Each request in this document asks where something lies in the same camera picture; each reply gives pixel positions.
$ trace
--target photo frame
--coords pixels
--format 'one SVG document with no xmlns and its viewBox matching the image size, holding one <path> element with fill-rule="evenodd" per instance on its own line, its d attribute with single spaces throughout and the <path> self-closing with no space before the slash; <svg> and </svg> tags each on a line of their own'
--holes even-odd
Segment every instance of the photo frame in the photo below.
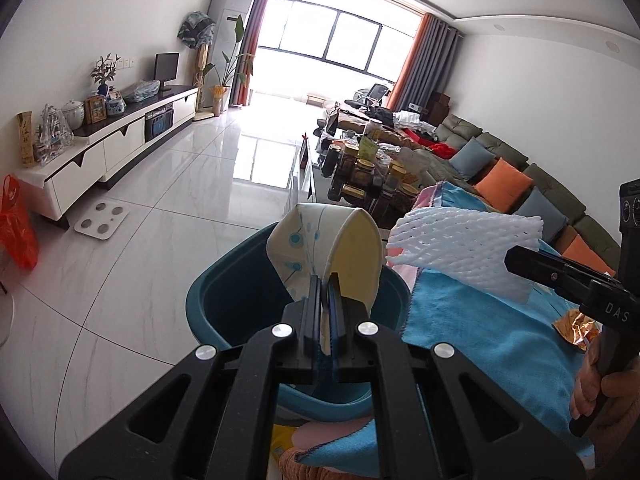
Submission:
<svg viewBox="0 0 640 480">
<path fill-rule="evenodd" d="M 84 100 L 84 116 L 87 124 L 99 123 L 107 118 L 107 110 L 104 106 L 104 98 L 93 95 Z"/>
</svg>

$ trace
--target orange curtain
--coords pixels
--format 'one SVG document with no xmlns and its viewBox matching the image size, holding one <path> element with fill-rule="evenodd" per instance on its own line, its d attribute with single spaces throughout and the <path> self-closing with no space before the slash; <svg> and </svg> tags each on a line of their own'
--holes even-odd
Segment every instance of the orange curtain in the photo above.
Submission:
<svg viewBox="0 0 640 480">
<path fill-rule="evenodd" d="M 412 67 L 414 66 L 415 56 L 420 49 L 420 45 L 422 44 L 424 35 L 427 33 L 427 28 L 429 27 L 429 23 L 432 17 L 432 14 L 427 13 L 422 17 L 422 20 L 420 20 L 420 25 L 418 25 L 418 30 L 415 33 L 414 44 L 412 44 L 411 49 L 409 50 L 409 54 L 407 54 L 406 59 L 404 60 L 404 65 L 402 66 L 402 70 L 400 71 L 398 80 L 396 81 L 394 89 L 391 91 L 391 95 L 386 102 L 386 107 L 390 110 L 397 111 L 396 107 L 398 106 L 400 101 L 402 88 L 404 88 L 406 80 L 411 73 Z"/>
<path fill-rule="evenodd" d="M 247 20 L 244 40 L 240 47 L 242 54 L 255 54 L 258 50 L 258 37 L 260 36 L 260 29 L 262 28 L 262 20 L 264 19 L 264 11 L 267 7 L 269 0 L 254 0 L 254 4 Z M 251 75 L 248 73 L 248 68 L 244 62 L 240 64 L 240 72 L 246 75 L 246 85 L 242 85 L 238 78 L 234 78 L 233 87 L 231 89 L 231 103 L 245 105 L 249 97 L 249 79 Z"/>
</svg>

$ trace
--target white foam fruit net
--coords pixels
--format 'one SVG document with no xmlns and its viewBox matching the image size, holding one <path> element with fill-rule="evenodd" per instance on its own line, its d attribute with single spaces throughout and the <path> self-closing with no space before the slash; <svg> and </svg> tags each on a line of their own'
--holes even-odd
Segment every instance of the white foam fruit net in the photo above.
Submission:
<svg viewBox="0 0 640 480">
<path fill-rule="evenodd" d="M 477 290 L 525 303 L 533 282 L 511 274 L 504 257 L 513 246 L 539 250 L 542 219 L 457 207 L 410 211 L 391 229 L 393 264 L 435 269 Z"/>
</svg>

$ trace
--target teal plastic bucket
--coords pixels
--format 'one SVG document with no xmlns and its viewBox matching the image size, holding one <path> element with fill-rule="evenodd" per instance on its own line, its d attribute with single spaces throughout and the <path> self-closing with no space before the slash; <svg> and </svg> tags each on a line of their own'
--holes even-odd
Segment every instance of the teal plastic bucket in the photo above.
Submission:
<svg viewBox="0 0 640 480">
<path fill-rule="evenodd" d="M 187 320 L 201 344 L 225 350 L 280 322 L 284 307 L 293 300 L 267 257 L 267 239 L 275 226 L 265 227 L 233 248 L 191 285 Z M 409 302 L 406 283 L 396 272 L 382 267 L 371 320 L 398 332 Z M 322 381 L 309 394 L 281 384 L 278 406 L 306 420 L 350 420 L 371 412 L 371 389 L 368 383 Z"/>
</svg>

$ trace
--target ceiling light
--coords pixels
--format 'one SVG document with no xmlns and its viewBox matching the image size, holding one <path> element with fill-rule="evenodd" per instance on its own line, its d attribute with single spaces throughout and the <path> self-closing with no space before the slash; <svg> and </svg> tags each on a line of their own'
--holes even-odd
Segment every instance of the ceiling light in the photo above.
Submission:
<svg viewBox="0 0 640 480">
<path fill-rule="evenodd" d="M 612 51 L 615 52 L 616 54 L 620 53 L 620 47 L 617 46 L 615 43 L 613 43 L 613 41 L 606 41 L 605 44 L 607 45 L 607 48 Z"/>
</svg>

